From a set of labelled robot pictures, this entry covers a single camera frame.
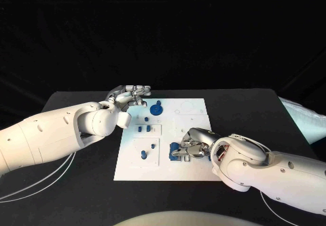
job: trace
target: robotic hand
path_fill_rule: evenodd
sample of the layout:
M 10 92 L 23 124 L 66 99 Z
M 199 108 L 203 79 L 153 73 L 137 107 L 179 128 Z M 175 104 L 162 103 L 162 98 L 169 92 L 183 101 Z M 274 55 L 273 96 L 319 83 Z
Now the robotic hand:
M 232 134 L 192 128 L 173 156 L 202 158 L 211 155 L 212 173 L 237 191 L 254 186 L 273 200 L 326 215 L 326 163 L 270 151 L 257 141 Z
M 0 131 L 0 176 L 9 171 L 53 161 L 128 127 L 128 106 L 147 106 L 150 86 L 118 86 L 105 101 L 88 102 L 25 119 Z

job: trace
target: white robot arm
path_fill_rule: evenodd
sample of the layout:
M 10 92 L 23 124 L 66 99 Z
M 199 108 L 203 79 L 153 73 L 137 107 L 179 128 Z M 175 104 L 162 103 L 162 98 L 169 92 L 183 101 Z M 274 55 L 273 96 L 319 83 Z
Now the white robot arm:
M 118 86 L 105 101 L 88 102 L 25 119 L 0 131 L 0 176 L 9 171 L 53 161 L 128 127 L 128 106 L 143 105 L 150 86 Z
M 237 191 L 255 187 L 273 200 L 326 215 L 326 163 L 310 158 L 264 152 L 254 140 L 232 134 L 221 137 L 213 132 L 192 128 L 179 150 L 172 155 L 201 158 L 211 155 L 212 173 Z

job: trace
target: blue object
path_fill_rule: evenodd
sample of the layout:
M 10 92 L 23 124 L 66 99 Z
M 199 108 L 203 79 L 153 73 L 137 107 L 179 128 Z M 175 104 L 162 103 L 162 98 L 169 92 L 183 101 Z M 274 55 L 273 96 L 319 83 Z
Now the blue object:
M 170 159 L 170 161 L 180 161 L 179 156 L 173 156 L 173 155 L 172 155 L 172 152 L 173 152 L 175 150 L 177 150 L 177 149 L 179 149 L 179 144 L 177 144 L 176 142 L 173 142 L 173 143 L 170 144 L 170 153 L 169 153 L 169 159 Z
M 147 158 L 146 151 L 141 151 L 141 159 L 146 159 L 146 158 Z
M 156 104 L 151 105 L 150 112 L 151 112 L 151 115 L 160 115 L 162 114 L 163 108 L 162 108 L 162 102 L 159 100 L 157 100 Z

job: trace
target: white board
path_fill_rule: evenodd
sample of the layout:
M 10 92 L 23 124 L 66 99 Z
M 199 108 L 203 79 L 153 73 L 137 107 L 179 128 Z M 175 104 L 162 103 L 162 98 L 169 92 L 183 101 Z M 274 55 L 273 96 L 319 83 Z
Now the white board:
M 180 158 L 170 161 L 170 143 L 180 143 L 192 127 L 211 130 L 209 116 L 203 99 L 144 99 L 147 108 L 128 108 L 131 122 L 124 129 L 114 180 L 149 181 L 221 181 L 212 173 L 208 157 L 202 159 Z M 151 115 L 150 106 L 160 100 L 163 113 Z

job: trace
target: black table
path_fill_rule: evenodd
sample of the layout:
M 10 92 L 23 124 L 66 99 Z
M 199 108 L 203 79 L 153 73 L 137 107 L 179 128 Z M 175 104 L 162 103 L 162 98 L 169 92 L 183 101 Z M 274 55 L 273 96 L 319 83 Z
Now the black table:
M 107 92 L 56 92 L 43 108 L 49 111 L 104 100 Z M 212 131 L 222 136 L 241 134 L 271 150 L 316 155 L 270 89 L 160 90 L 151 98 L 205 98 Z M 62 179 L 35 196 L 0 204 L 1 225 L 113 225 L 166 210 L 219 213 L 263 225 L 288 225 L 270 212 L 260 192 L 241 193 L 222 182 L 114 181 L 123 129 L 76 152 Z M 0 196 L 43 178 L 65 159 L 14 170 L 0 179 Z M 23 194 L 38 191 L 50 182 Z M 301 226 L 326 225 L 326 217 L 307 213 L 267 197 L 274 211 Z

